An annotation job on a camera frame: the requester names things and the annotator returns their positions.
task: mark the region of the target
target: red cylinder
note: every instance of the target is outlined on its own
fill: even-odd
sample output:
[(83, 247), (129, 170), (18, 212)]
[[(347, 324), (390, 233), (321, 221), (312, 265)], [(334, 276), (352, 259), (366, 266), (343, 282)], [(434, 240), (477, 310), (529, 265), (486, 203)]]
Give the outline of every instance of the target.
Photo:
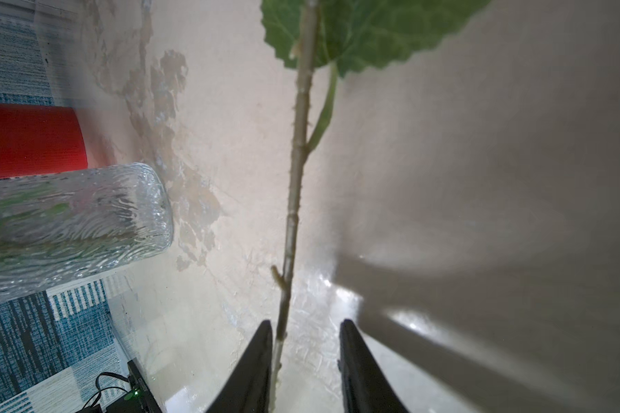
[(72, 108), (0, 104), (0, 178), (86, 168)]

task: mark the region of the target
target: white surface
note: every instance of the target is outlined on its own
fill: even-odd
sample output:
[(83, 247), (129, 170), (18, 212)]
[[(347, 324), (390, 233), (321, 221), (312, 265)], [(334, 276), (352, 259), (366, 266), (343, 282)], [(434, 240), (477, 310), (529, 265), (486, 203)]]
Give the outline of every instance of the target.
[[(156, 165), (176, 222), (168, 252), (108, 277), (110, 309), (160, 404), (202, 411), (277, 316), (294, 72), (257, 2), (81, 15), (92, 162)], [(296, 274), (281, 412), (342, 411), (345, 317), (412, 412), (620, 411), (620, 0), (494, 1), (340, 81)]]
[(35, 412), (72, 412), (85, 402), (81, 398), (73, 368), (66, 368), (35, 384), (27, 393)]

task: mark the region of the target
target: black cable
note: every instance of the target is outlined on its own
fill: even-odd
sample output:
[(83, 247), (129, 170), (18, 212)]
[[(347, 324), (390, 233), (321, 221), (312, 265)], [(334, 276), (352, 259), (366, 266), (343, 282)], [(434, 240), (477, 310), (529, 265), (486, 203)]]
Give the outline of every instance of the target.
[[(90, 396), (90, 399), (88, 399), (88, 401), (85, 402), (85, 404), (83, 404), (83, 409), (85, 409), (87, 407), (87, 404), (92, 400), (92, 397), (96, 396), (97, 394), (101, 395), (101, 392), (103, 392), (104, 390), (108, 390), (108, 389), (119, 389), (119, 390), (123, 390), (124, 392), (128, 393), (129, 391), (126, 389), (123, 389), (122, 387), (118, 387), (118, 386), (109, 386), (106, 387), (105, 389), (100, 389), (98, 392), (94, 393), (93, 395)], [(99, 396), (99, 398), (97, 398), (90, 407), (94, 407), (96, 405), (96, 402), (98, 402), (98, 400), (101, 399), (101, 397)]]
[(94, 406), (96, 406), (96, 403), (99, 403), (99, 400), (101, 400), (101, 392), (103, 392), (106, 389), (122, 389), (125, 392), (128, 392), (128, 390), (123, 389), (122, 387), (116, 387), (116, 386), (111, 386), (111, 387), (106, 387), (106, 389), (101, 389), (101, 386), (99, 386), (99, 377), (101, 377), (101, 376), (112, 377), (114, 379), (122, 380), (122, 381), (125, 381), (126, 383), (129, 383), (129, 379), (127, 379), (126, 377), (124, 377), (121, 374), (110, 373), (109, 371), (103, 371), (103, 372), (99, 373), (99, 375), (96, 376), (96, 380), (94, 380), (94, 385), (96, 386), (96, 390), (98, 390), (98, 391), (92, 395), (92, 397), (94, 397), (94, 396), (96, 396), (98, 394), (99, 397), (97, 397), (96, 400), (94, 400), (92, 402), (90, 407), (94, 407)]

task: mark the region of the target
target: thorn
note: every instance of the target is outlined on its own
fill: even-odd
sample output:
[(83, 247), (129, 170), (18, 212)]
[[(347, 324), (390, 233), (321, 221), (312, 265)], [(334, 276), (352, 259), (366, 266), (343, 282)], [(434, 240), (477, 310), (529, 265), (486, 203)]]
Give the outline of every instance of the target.
[(285, 283), (285, 279), (278, 272), (278, 267), (271, 266), (271, 275), (273, 276), (273, 281), (276, 282), (280, 289), (287, 289), (287, 283)]

